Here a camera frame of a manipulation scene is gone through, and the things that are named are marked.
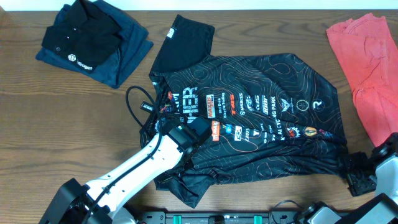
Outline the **folded black polo shirt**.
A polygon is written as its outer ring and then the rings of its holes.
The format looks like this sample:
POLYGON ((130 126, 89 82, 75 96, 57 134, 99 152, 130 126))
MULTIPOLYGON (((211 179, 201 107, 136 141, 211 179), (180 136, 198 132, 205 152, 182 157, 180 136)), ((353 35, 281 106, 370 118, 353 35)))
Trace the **folded black polo shirt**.
POLYGON ((47 28, 42 47, 92 73, 117 51, 121 27, 93 2, 76 0, 64 20, 47 28))

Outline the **folded navy blue shirt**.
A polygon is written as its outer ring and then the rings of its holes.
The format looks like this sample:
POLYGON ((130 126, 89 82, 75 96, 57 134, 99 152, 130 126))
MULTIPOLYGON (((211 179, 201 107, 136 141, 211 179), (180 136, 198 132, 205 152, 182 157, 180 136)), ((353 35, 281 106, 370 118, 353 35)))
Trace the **folded navy blue shirt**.
MULTIPOLYGON (((111 16, 121 27, 121 31, 118 32, 121 43, 115 53, 109 56, 104 63, 97 66, 92 73, 74 66, 74 64, 43 47, 35 57, 37 60, 49 65, 84 74, 100 83, 117 89, 142 62, 152 48, 153 43, 147 40, 149 35, 147 29, 128 14, 105 1, 93 1, 93 3, 111 16)), ((61 8, 53 25, 64 20, 65 14, 71 5, 66 4, 61 8)))

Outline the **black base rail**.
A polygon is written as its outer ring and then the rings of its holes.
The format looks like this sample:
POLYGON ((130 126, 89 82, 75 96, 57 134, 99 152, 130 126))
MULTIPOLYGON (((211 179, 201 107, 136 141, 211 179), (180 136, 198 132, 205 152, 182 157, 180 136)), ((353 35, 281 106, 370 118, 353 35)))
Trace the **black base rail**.
POLYGON ((273 211, 266 213, 171 213, 145 212, 138 218, 142 224, 297 224, 307 223, 300 212, 273 211))

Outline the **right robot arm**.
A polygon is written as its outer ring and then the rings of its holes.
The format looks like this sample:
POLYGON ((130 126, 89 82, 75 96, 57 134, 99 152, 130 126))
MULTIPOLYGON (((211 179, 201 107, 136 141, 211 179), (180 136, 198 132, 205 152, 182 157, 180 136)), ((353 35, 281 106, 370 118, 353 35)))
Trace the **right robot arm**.
POLYGON ((397 133, 392 133, 363 165, 372 168, 368 179, 375 182, 375 197, 343 215, 323 202, 314 203, 297 215, 295 223, 397 224, 397 133))

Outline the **black printed cycling jersey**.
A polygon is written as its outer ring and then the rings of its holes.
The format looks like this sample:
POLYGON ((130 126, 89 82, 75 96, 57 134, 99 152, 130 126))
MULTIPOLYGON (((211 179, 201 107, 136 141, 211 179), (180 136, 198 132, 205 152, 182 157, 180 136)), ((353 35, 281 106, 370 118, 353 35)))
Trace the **black printed cycling jersey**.
POLYGON ((157 190, 196 207, 214 184, 343 175, 348 150, 336 88, 295 54, 213 56, 214 33, 177 16, 150 70, 159 111, 142 143, 168 119, 204 118, 212 130, 188 167, 155 179, 157 190))

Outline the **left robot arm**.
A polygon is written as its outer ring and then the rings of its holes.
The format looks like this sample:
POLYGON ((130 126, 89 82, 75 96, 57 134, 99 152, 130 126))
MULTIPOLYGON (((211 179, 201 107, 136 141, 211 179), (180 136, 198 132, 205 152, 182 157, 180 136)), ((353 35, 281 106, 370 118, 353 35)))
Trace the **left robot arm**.
POLYGON ((84 185, 76 179, 65 182, 40 222, 114 223, 126 202, 160 174, 186 163, 210 135, 210 125, 202 119, 166 122, 141 151, 114 170, 84 185))

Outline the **red t-shirt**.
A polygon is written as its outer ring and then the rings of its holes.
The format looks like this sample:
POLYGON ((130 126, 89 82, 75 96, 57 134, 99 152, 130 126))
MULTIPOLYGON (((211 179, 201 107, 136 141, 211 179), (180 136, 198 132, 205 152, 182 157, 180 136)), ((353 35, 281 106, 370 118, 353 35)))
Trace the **red t-shirt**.
POLYGON ((397 131, 397 46, 386 18, 365 14, 332 25, 326 34, 358 116, 379 146, 397 131))

